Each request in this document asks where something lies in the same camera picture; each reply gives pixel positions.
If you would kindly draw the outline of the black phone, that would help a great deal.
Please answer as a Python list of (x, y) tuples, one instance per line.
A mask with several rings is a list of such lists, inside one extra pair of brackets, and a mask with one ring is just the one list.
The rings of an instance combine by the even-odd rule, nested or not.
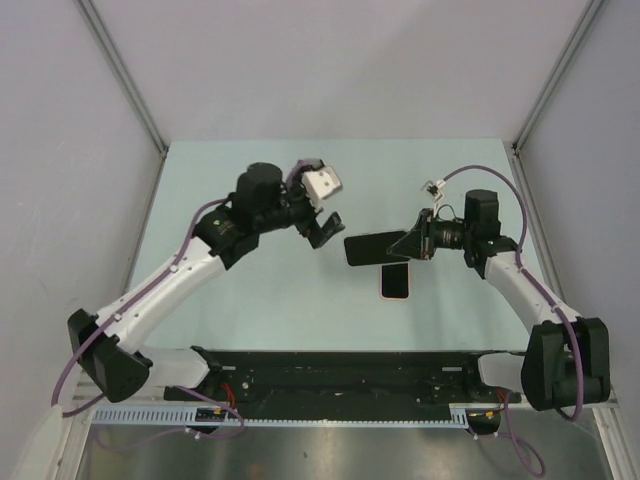
[(360, 267), (408, 261), (407, 257), (388, 253), (391, 245), (404, 234), (404, 230), (396, 230), (346, 237), (343, 244), (347, 264)]

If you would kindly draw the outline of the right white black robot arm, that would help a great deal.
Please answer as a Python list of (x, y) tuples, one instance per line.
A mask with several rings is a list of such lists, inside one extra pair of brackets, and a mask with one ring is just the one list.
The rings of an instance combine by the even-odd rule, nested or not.
[(439, 249), (460, 250), (466, 265), (507, 301), (529, 334), (524, 353), (486, 353), (463, 373), (461, 388), (484, 401), (497, 387), (522, 394), (537, 411), (571, 409), (610, 397), (609, 333), (604, 322), (567, 306), (525, 265), (522, 248), (501, 232), (498, 195), (475, 189), (465, 195), (464, 215), (439, 216), (440, 184), (426, 191), (434, 205), (392, 244), (391, 255), (430, 260)]

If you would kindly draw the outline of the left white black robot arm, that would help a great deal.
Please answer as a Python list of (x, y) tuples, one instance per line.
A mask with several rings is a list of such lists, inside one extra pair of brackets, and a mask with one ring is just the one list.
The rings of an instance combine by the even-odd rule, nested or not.
[(113, 403), (145, 386), (214, 397), (221, 376), (203, 349), (145, 350), (146, 339), (198, 288), (254, 251), (262, 235), (293, 227), (312, 248), (322, 247), (344, 228), (338, 213), (317, 221), (323, 201), (342, 188), (335, 170), (319, 159), (302, 160), (289, 174), (270, 163), (248, 166), (234, 191), (196, 211), (183, 243), (156, 272), (96, 313), (71, 315), (73, 362)]

